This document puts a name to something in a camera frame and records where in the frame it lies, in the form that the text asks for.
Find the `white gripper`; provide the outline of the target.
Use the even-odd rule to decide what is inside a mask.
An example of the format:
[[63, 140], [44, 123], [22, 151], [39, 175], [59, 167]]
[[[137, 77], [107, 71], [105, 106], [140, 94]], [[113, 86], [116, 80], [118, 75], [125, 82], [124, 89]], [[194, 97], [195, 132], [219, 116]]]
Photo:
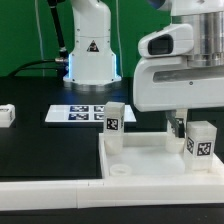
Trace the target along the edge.
[[175, 109], [224, 106], [224, 66], [189, 68], [184, 56], [142, 58], [134, 73], [133, 104], [141, 112], [167, 111], [172, 132], [184, 138], [184, 119]]

